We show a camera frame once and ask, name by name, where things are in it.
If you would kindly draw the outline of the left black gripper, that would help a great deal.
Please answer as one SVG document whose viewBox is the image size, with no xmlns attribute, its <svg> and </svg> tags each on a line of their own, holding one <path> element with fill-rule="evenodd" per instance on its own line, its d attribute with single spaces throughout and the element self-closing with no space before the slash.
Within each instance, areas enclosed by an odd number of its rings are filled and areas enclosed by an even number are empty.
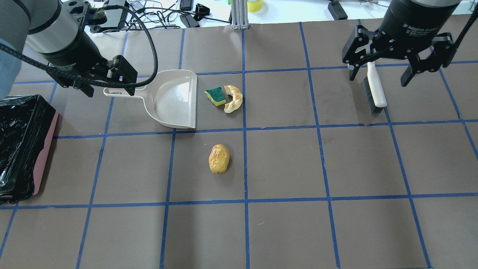
<svg viewBox="0 0 478 269">
<path fill-rule="evenodd" d="M 77 78 L 82 77 L 106 83 L 136 83 L 138 77 L 138 72 L 123 56 L 115 56 L 112 60 L 106 60 L 102 56 L 82 56 L 75 63 L 62 67 L 56 66 L 56 68 Z M 93 97 L 94 88 L 90 84 L 65 78 L 52 72 L 49 72 L 49 75 L 60 86 L 73 87 L 82 91 L 88 97 Z"/>
</svg>

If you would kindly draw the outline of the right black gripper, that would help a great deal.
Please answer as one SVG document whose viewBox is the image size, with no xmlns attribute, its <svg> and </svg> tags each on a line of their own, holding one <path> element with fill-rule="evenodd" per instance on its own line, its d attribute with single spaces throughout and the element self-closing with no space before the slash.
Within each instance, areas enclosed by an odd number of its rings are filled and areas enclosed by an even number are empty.
<svg viewBox="0 0 478 269">
<path fill-rule="evenodd" d="M 406 87 L 415 75 L 429 70 L 429 60 L 420 59 L 420 52 L 432 46 L 439 56 L 449 56 L 454 42 L 450 33 L 410 36 L 376 30 L 369 31 L 357 25 L 342 49 L 342 62 L 348 64 L 349 80 L 354 81 L 360 67 L 378 59 L 397 59 L 409 61 L 408 68 L 401 75 L 400 83 Z"/>
</svg>

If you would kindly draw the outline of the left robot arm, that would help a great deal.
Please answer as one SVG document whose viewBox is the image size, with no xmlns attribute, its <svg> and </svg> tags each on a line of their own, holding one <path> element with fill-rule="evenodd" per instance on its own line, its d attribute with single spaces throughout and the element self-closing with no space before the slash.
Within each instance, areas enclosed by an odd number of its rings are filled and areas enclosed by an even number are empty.
<svg viewBox="0 0 478 269">
<path fill-rule="evenodd" d="M 134 84 L 138 73 L 123 56 L 108 60 L 85 32 L 109 21 L 111 6 L 92 7 L 86 0 L 1 1 L 1 98 L 9 95 L 22 66 L 27 44 L 46 61 L 48 75 L 62 87 L 73 87 L 92 97 L 92 81 Z"/>
</svg>

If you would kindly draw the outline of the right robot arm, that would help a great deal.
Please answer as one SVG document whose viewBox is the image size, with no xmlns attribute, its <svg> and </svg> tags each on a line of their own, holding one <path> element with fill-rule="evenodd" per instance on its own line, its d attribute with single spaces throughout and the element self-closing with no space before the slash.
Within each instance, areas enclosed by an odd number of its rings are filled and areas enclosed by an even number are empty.
<svg viewBox="0 0 478 269">
<path fill-rule="evenodd" d="M 436 72 L 449 64 L 455 49 L 450 33 L 440 33 L 459 1 L 393 0 L 381 25 L 371 31 L 355 26 L 342 49 L 342 62 L 349 65 L 353 81 L 361 66 L 381 58 L 408 60 L 400 78 L 407 86 L 416 74 Z"/>
</svg>

